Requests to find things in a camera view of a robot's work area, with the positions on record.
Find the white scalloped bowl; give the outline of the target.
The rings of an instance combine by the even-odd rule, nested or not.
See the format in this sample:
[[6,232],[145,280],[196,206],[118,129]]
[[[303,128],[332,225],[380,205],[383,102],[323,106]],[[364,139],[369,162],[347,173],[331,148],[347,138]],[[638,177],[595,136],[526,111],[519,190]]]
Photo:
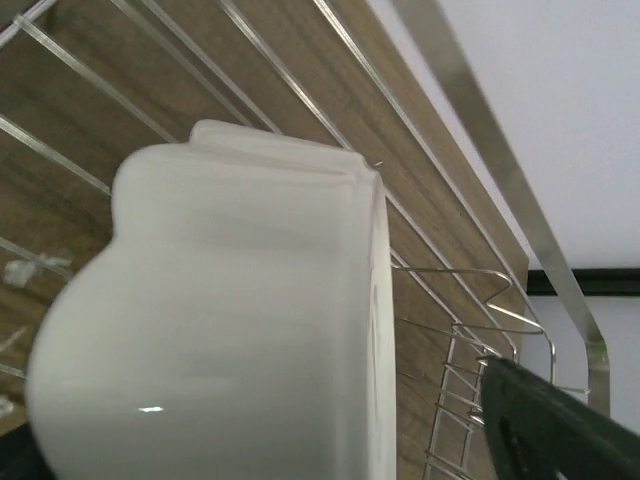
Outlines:
[[28,362],[56,477],[395,477],[386,196],[361,154],[204,120],[131,154],[111,209]]

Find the metal wire dish rack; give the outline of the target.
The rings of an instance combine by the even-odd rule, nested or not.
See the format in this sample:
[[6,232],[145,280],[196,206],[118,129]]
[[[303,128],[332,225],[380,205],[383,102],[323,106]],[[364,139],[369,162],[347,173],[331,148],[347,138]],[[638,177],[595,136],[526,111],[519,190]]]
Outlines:
[[27,412],[48,310],[111,241],[133,153],[220,121],[361,154],[385,188],[396,475],[492,479],[486,356],[556,348],[525,255],[364,1],[1,5],[1,475],[56,477]]

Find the black aluminium frame rail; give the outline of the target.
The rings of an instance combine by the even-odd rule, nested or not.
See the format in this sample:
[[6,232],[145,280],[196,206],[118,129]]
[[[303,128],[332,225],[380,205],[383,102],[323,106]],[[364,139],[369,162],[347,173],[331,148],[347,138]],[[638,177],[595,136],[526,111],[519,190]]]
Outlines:
[[[638,297],[638,268],[574,269],[574,277],[585,296]],[[530,270],[527,280],[529,296],[556,296],[557,292],[543,270]]]

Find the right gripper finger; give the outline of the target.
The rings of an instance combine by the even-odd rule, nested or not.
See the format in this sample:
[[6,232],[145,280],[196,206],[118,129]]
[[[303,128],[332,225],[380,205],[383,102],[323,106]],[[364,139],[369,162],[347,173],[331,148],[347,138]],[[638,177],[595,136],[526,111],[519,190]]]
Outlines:
[[499,479],[637,479],[639,436],[520,365],[486,356],[481,408]]

